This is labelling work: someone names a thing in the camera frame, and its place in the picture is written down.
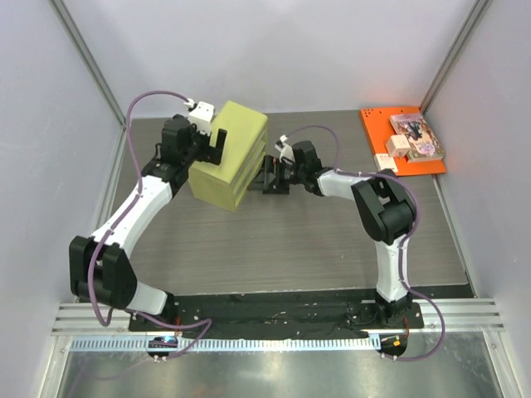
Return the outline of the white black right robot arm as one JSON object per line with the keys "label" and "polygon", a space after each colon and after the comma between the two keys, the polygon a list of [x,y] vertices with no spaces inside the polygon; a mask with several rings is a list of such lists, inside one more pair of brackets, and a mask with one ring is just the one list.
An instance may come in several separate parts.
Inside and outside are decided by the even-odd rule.
{"label": "white black right robot arm", "polygon": [[377,252],[375,319],[386,328],[401,322],[412,308],[407,288],[407,247],[417,220],[417,206],[391,169],[377,173],[345,172],[325,167],[309,141],[275,143],[277,157],[266,155],[249,189],[264,194],[290,193],[301,185],[317,197],[353,201]]}

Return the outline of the green metal drawer toolbox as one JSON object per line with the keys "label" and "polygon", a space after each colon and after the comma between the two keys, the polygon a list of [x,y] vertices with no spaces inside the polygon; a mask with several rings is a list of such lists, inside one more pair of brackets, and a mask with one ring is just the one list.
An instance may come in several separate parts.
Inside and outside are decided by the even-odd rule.
{"label": "green metal drawer toolbox", "polygon": [[212,121],[212,143],[220,130],[227,133],[221,162],[195,162],[190,167],[188,182],[194,197],[235,211],[266,155],[267,127],[265,114],[227,101]]}

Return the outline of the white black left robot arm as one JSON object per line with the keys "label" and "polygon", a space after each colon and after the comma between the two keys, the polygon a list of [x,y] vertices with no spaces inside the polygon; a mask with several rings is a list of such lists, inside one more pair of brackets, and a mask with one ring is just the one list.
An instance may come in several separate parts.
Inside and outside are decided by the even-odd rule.
{"label": "white black left robot arm", "polygon": [[173,294],[139,282],[129,257],[154,217],[178,193],[195,162],[220,165],[227,132],[210,143],[212,116],[174,115],[165,121],[155,154],[119,209],[89,237],[69,246],[71,292],[101,304],[146,317],[160,331],[177,319]]}

